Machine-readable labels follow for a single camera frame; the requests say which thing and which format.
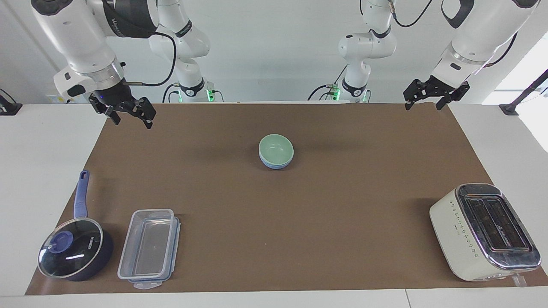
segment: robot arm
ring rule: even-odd
[[[183,101],[211,101],[208,88],[212,86],[202,77],[198,63],[192,59],[209,53],[209,39],[192,24],[179,0],[159,0],[158,13],[160,25],[175,36],[177,42],[175,74],[179,79],[177,86]],[[152,37],[149,42],[157,56],[171,62],[173,47],[169,39]]]
[[[68,66],[54,76],[66,98],[93,92],[90,102],[116,124],[126,112],[152,126],[156,110],[133,98],[105,36],[148,38],[158,26],[155,0],[31,0],[33,13]]]
[[[365,94],[371,67],[367,59],[391,56],[396,51],[396,37],[391,33],[392,14],[387,0],[369,0],[363,4],[363,21],[367,33],[353,33],[339,42],[339,53],[348,68],[339,82],[340,99],[360,101]]]
[[[457,29],[456,36],[426,82],[415,79],[403,92],[406,109],[419,100],[441,96],[441,110],[459,101],[470,86],[467,79],[477,74],[527,21],[540,0],[444,0],[442,12]]]

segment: white toaster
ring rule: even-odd
[[[490,184],[463,184],[430,208],[430,219],[452,272],[462,280],[513,276],[540,266],[540,254],[502,192]]]

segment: blue pot handle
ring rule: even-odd
[[[76,196],[74,198],[74,218],[88,216],[88,208],[85,204],[85,196],[88,192],[89,171],[80,172],[78,184],[76,185]]]

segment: saucepan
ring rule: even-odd
[[[74,200],[74,219],[58,226],[44,241],[38,269],[50,278],[83,281],[98,273],[112,255],[112,237],[88,218],[85,197],[89,171],[80,173]]]

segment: green bowl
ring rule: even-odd
[[[282,135],[265,136],[259,143],[259,157],[269,168],[287,166],[293,159],[293,154],[291,141]]]

